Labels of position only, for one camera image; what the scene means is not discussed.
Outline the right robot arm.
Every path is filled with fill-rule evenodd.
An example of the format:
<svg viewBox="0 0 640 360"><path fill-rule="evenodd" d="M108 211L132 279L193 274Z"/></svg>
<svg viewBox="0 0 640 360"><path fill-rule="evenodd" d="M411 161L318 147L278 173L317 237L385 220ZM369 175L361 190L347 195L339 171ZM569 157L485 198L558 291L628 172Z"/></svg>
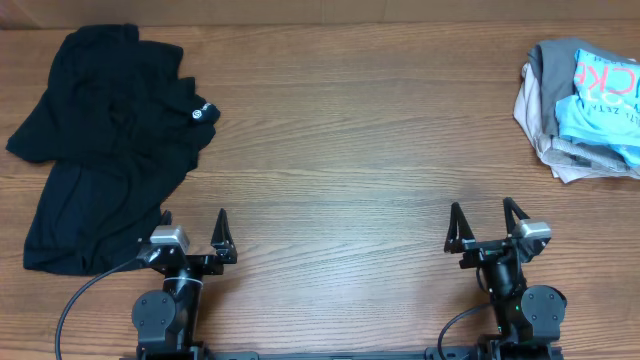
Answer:
<svg viewBox="0 0 640 360"><path fill-rule="evenodd" d="M552 344L561 337L567 298L547 285L529 286L522 265L540 255L552 239L548 223L533 220L510 197L503 199L506 236L480 242L459 203L450 208L444 251L460 254L459 267L473 269L479 288L488 295L484 304L449 320L438 335L436 357L447 359L443 346L447 331L458 321L492 309L498 332L481 335L477 343L454 352L458 358L490 360L554 360L563 357Z"/></svg>

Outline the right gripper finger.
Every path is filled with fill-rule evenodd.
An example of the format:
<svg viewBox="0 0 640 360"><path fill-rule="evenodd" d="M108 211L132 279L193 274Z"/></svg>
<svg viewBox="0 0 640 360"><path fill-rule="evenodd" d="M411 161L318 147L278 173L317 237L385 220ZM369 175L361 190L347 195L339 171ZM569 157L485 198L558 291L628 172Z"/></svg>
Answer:
<svg viewBox="0 0 640 360"><path fill-rule="evenodd" d="M529 216L517 205L511 197L503 199L503 210L508 235L513 234L517 220L529 219Z"/></svg>
<svg viewBox="0 0 640 360"><path fill-rule="evenodd" d="M449 228L447 231L444 251L448 253L465 252L475 243L475 236L458 202L451 205Z"/></svg>

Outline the black t-shirt with logo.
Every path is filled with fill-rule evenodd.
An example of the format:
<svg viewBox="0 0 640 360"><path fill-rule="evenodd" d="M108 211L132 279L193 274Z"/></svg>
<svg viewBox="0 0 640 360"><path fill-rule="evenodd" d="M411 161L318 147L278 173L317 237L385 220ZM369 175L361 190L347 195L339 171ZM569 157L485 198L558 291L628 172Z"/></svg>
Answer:
<svg viewBox="0 0 640 360"><path fill-rule="evenodd" d="M197 94L194 78L180 77L183 56L180 46L141 39L135 25L78 29L7 151L33 163L183 156L193 164L220 112Z"/></svg>

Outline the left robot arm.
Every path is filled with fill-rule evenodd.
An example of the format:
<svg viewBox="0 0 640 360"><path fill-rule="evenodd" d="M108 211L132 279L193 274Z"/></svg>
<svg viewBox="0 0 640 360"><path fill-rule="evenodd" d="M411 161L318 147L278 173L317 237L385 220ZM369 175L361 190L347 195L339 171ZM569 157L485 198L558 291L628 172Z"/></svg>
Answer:
<svg viewBox="0 0 640 360"><path fill-rule="evenodd" d="M211 351L194 339L203 278L224 273L237 262L227 212L220 210L210 245L211 254L190 255L186 231L172 223L170 212L142 242L136 260L164 276L160 290L142 294L132 308L138 333L138 359L211 359Z"/></svg>

